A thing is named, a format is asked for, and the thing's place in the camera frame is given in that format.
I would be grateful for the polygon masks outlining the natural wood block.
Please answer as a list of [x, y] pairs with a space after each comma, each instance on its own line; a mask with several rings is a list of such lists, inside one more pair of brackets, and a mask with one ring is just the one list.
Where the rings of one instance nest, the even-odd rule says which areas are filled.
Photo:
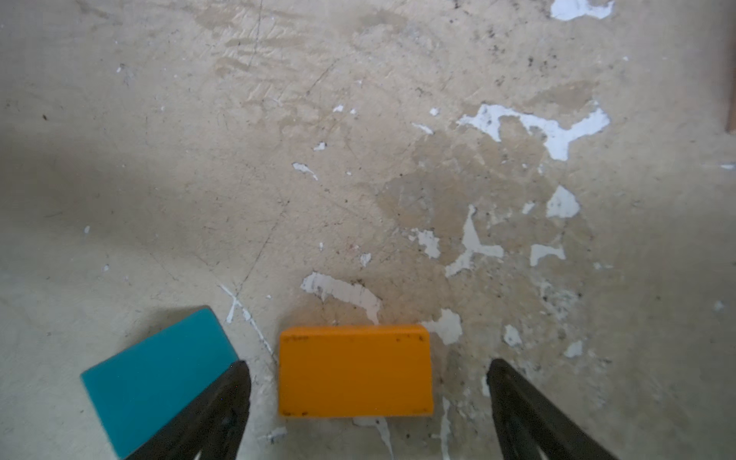
[[736, 132], [736, 69], [731, 72], [730, 87], [728, 90], [728, 118], [726, 118], [726, 132]]

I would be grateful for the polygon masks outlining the orange wood block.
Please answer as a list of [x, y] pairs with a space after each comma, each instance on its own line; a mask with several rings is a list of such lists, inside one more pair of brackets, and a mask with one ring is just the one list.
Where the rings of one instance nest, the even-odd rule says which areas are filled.
[[287, 418], [425, 417], [434, 410], [431, 341], [421, 325], [294, 327], [279, 342]]

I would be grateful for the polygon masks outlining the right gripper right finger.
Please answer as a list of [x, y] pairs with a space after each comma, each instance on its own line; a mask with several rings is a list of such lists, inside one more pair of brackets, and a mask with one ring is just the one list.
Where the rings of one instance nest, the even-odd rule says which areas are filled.
[[486, 381], [505, 459], [614, 458], [506, 360], [492, 360]]

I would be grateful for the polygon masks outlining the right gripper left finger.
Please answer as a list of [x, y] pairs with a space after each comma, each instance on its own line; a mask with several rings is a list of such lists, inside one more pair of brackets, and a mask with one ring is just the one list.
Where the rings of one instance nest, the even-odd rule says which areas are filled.
[[245, 361], [232, 363], [130, 459], [235, 459], [250, 410]]

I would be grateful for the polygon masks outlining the teal wood block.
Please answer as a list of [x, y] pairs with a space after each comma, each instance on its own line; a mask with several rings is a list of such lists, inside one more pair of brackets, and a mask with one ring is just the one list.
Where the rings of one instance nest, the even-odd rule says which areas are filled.
[[238, 355], [209, 307], [92, 366], [80, 379], [120, 459], [141, 448]]

